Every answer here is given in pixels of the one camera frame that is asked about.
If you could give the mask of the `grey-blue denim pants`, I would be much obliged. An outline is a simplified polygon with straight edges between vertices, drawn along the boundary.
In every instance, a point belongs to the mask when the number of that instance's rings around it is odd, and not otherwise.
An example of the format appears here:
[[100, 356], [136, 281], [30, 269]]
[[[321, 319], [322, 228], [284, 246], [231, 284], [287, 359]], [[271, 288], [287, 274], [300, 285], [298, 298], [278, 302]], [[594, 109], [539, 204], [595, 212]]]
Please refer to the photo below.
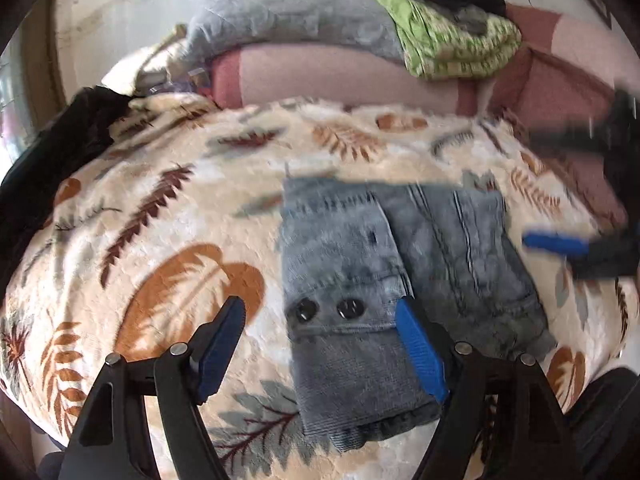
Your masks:
[[292, 178], [281, 211], [284, 315], [308, 437], [348, 452], [438, 417], [398, 336], [402, 297], [485, 356], [540, 359], [554, 348], [499, 192]]

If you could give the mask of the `cream leaf-print fleece blanket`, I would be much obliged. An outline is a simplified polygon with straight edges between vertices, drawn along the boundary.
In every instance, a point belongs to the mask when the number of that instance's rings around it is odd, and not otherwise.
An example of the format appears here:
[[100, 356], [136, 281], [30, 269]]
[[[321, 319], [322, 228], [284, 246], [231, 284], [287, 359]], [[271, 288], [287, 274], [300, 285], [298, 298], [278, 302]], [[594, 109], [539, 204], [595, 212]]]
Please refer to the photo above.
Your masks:
[[[113, 144], [59, 186], [53, 211], [1, 293], [1, 387], [59, 444], [75, 428], [108, 354], [156, 358], [210, 322], [230, 296], [246, 325], [219, 392], [201, 409], [235, 479], [405, 479], [436, 422], [340, 452], [305, 434], [292, 376], [282, 286], [283, 189], [292, 178], [451, 184], [413, 176], [399, 150], [380, 162], [315, 152], [307, 130], [324, 102], [285, 107], [284, 141], [239, 156], [210, 156], [230, 122], [193, 94], [129, 105]], [[630, 278], [575, 280], [568, 263], [525, 248], [541, 230], [593, 238], [588, 210], [542, 220], [511, 202], [506, 232], [534, 281], [554, 348], [537, 358], [562, 408], [614, 365], [639, 331]]]

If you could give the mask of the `green patterned folded cloth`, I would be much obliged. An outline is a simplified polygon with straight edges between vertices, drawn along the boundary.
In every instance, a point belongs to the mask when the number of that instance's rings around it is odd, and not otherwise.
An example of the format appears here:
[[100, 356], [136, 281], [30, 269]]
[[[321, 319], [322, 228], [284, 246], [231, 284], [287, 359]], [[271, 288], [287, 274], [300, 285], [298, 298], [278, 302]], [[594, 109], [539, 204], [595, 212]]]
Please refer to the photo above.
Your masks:
[[484, 34], [472, 34], [418, 0], [375, 0], [394, 22], [409, 74], [427, 80], [487, 78], [520, 50], [513, 22], [488, 14]]

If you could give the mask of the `black garment on sofa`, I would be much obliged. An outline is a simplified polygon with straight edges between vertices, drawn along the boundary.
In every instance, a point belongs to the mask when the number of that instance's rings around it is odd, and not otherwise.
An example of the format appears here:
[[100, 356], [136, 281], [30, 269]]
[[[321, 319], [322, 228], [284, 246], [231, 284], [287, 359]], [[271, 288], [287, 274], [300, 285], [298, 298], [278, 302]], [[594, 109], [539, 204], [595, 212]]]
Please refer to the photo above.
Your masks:
[[53, 211], [58, 186], [113, 144], [108, 128], [131, 96], [104, 87], [80, 90], [14, 162], [1, 183], [1, 292]]

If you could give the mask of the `small colourful box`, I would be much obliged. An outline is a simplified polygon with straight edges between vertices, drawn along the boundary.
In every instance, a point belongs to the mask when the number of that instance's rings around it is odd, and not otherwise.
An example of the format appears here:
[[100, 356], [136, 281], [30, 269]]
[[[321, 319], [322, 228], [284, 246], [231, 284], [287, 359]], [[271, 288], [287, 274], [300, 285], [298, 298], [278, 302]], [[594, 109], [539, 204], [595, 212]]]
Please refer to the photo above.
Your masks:
[[208, 91], [210, 89], [210, 73], [206, 67], [198, 67], [188, 71], [188, 81], [196, 91]]

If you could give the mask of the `cream floral pillow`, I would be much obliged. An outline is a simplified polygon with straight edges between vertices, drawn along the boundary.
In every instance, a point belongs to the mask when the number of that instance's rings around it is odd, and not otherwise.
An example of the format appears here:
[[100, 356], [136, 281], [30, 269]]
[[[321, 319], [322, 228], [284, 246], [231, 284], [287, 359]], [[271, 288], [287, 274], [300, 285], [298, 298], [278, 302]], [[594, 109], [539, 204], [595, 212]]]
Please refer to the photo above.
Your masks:
[[188, 71], [202, 66], [184, 58], [187, 32], [186, 24], [177, 24], [162, 41], [121, 58], [102, 77], [102, 86], [126, 96], [195, 92]]

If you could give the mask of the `grey quilted blanket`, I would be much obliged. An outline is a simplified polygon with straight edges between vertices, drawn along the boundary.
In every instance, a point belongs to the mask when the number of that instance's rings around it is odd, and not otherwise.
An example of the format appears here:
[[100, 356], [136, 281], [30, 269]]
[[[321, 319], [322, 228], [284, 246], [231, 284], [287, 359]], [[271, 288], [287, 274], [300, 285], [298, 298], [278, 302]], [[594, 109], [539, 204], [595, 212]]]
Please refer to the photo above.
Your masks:
[[394, 22], [375, 0], [193, 1], [183, 50], [188, 61], [258, 42], [316, 42], [404, 60]]

